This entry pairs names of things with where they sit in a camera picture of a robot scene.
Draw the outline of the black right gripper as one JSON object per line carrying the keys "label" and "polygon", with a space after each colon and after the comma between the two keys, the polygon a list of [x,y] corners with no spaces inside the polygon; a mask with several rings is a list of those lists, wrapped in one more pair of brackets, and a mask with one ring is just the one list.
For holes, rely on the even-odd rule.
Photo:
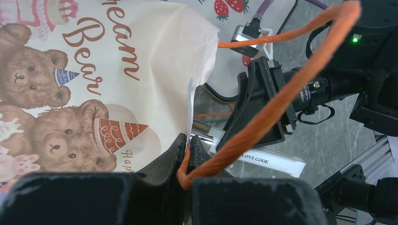
{"label": "black right gripper", "polygon": [[[255,144],[285,140],[302,115],[319,106],[358,94],[350,118],[391,136],[398,134],[398,3],[364,0],[362,16],[330,63],[300,90],[278,122]],[[276,60],[260,57],[237,77],[237,104],[224,127],[217,149],[242,130],[262,107],[297,73],[283,72]]]}

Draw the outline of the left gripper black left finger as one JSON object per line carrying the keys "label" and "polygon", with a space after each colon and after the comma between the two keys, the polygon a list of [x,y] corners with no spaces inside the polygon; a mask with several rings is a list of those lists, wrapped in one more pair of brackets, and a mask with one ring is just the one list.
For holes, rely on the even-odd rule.
{"label": "left gripper black left finger", "polygon": [[3,225],[180,225],[183,190],[176,180],[186,147],[169,149],[137,172],[33,172],[0,207]]}

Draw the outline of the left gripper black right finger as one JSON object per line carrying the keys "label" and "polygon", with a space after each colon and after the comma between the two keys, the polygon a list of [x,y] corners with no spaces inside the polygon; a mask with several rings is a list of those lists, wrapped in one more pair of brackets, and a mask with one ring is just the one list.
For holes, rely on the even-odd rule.
{"label": "left gripper black right finger", "polygon": [[193,225],[325,225],[318,193],[298,179],[195,178]]}

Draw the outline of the metal tongs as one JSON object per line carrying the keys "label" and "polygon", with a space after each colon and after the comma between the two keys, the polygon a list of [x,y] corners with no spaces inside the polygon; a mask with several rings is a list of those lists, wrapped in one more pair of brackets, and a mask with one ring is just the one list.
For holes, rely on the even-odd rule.
{"label": "metal tongs", "polygon": [[[197,120],[193,121],[191,137],[197,135],[202,141],[205,151],[210,154],[216,153],[216,147],[224,133],[223,130],[216,127]],[[238,160],[283,172],[294,178],[299,178],[306,166],[306,162],[298,157],[289,156],[267,147],[248,150]]]}

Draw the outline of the white paper bag orange handles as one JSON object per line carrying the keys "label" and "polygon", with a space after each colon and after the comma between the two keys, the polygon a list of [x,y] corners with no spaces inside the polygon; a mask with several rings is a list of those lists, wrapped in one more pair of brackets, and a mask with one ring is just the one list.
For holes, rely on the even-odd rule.
{"label": "white paper bag orange handles", "polygon": [[1,1],[1,192],[31,171],[148,165],[190,133],[217,50],[249,45],[218,33],[161,0]]}

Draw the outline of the strawberry pattern tray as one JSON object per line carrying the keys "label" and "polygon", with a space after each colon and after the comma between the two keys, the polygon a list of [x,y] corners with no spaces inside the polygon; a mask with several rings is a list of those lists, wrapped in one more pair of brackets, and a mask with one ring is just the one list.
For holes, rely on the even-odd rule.
{"label": "strawberry pattern tray", "polygon": [[[297,6],[296,0],[184,0],[184,4],[219,28],[221,42],[241,42],[279,33]],[[273,58],[272,44],[219,49],[205,88],[222,101],[237,96],[237,75],[252,58]]]}

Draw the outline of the aluminium frame rail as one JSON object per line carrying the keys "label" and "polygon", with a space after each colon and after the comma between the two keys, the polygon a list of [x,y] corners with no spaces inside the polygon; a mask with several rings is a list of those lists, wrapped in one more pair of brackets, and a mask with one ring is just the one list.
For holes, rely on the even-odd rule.
{"label": "aluminium frame rail", "polygon": [[386,135],[376,135],[376,144],[362,153],[359,157],[343,167],[340,172],[344,173],[354,165],[362,167],[362,174],[365,177],[371,176],[380,168],[392,169],[394,172],[398,169],[398,150],[392,150]]}

